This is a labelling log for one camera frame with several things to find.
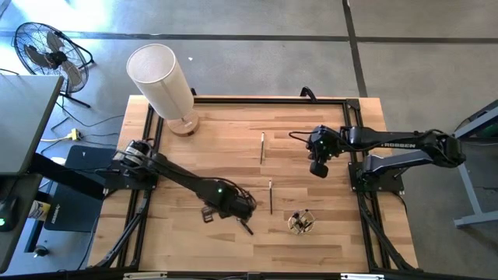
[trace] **small object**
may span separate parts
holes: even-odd
[[[0,201],[0,232],[13,230],[17,225],[17,198],[9,195]]]
[[[272,179],[270,179],[269,188],[270,188],[270,215],[273,215],[273,197],[272,197]]]
[[[33,253],[34,253],[33,257],[44,257],[44,256],[48,255],[48,249],[44,246],[37,245],[34,248]]]
[[[244,227],[245,230],[247,230],[247,232],[251,235],[254,235],[253,231],[251,230],[251,228],[247,225],[247,223],[242,220],[242,219],[237,219],[237,221]]]
[[[296,235],[309,233],[314,227],[315,218],[308,209],[297,210],[287,221],[290,231]]]
[[[259,164],[263,164],[263,149],[265,147],[265,133],[261,133],[261,155],[259,156]]]
[[[212,217],[212,213],[213,212],[214,212],[214,210],[211,207],[209,207],[209,206],[203,207],[202,210],[201,210],[202,220],[205,223],[214,221],[214,218]]]
[[[33,201],[28,218],[44,221],[47,218],[50,205],[42,201]]]

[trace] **gray metal stand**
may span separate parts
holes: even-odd
[[[456,138],[465,138],[467,136],[475,134],[476,132],[488,127],[490,124],[493,124],[497,121],[498,107],[495,107],[494,109],[483,114],[481,117],[476,118],[469,124],[458,129],[454,133],[454,135]],[[458,167],[458,171],[460,172],[461,179],[464,181],[465,190],[467,191],[468,199],[470,200],[472,209],[474,210],[474,215],[468,215],[460,219],[455,219],[454,225],[457,228],[461,228],[462,226],[475,225],[482,222],[498,221],[498,211],[486,213],[482,212],[481,206],[479,205],[479,201],[477,200],[477,196],[474,192],[474,186],[472,185],[472,181],[470,179],[470,176],[468,175],[468,169],[465,166],[465,163],[462,163]]]

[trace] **wooden tabletop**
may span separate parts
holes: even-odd
[[[360,100],[363,123],[385,131],[378,98]],[[119,148],[142,137],[147,100],[130,96]],[[308,152],[289,131],[310,131],[319,124],[344,125],[338,105],[195,104],[200,128],[181,138],[163,128],[160,152],[192,173],[225,177],[250,191],[258,208],[248,225],[250,236],[235,218],[205,224],[202,202],[194,193],[167,179],[153,192],[142,249],[142,271],[367,271],[356,195],[350,191],[349,154],[328,161],[328,177],[309,172]],[[260,165],[261,133],[265,156]],[[390,151],[378,149],[376,154]],[[273,215],[268,181],[273,181]],[[103,258],[121,234],[130,191],[117,191],[103,203],[89,264]],[[392,194],[379,194],[384,230],[407,262],[416,266],[408,220]],[[293,235],[287,219],[308,208],[317,221],[303,236]],[[128,249],[130,260],[133,244]],[[378,251],[374,239],[374,249]]]

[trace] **concrete floor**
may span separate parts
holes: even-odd
[[[361,37],[498,37],[493,0],[350,0]],[[192,33],[347,36],[340,0],[233,1],[55,1],[13,0],[0,18],[0,31],[26,21],[60,30],[107,33]],[[55,11],[64,11],[53,16]],[[0,68],[27,73],[0,37]],[[295,96],[309,86],[318,96],[358,96],[352,55],[346,42],[76,40],[97,62],[85,88],[75,94],[91,110],[66,101],[87,124],[123,114],[127,97],[139,94],[125,72],[129,55],[144,44],[169,45],[198,94]],[[461,120],[498,97],[498,44],[359,44],[366,90],[381,98],[392,131],[439,128],[451,132]],[[48,127],[65,118],[56,108]],[[44,137],[119,131],[121,119],[93,128],[68,121]],[[92,139],[116,143],[117,137]],[[47,156],[65,157],[71,143]],[[453,219],[472,209],[456,170],[413,168],[403,175],[409,221],[421,268],[431,272],[498,278],[498,222],[459,230]],[[485,210],[497,210],[498,195],[478,190]],[[20,241],[24,244],[28,226]],[[75,269],[88,233],[42,232],[52,254],[33,259],[17,248],[6,275]]]

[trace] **lamp base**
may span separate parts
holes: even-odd
[[[199,128],[199,116],[196,111],[192,111],[185,117],[178,120],[167,121],[171,132],[176,136],[187,137],[193,135]]]

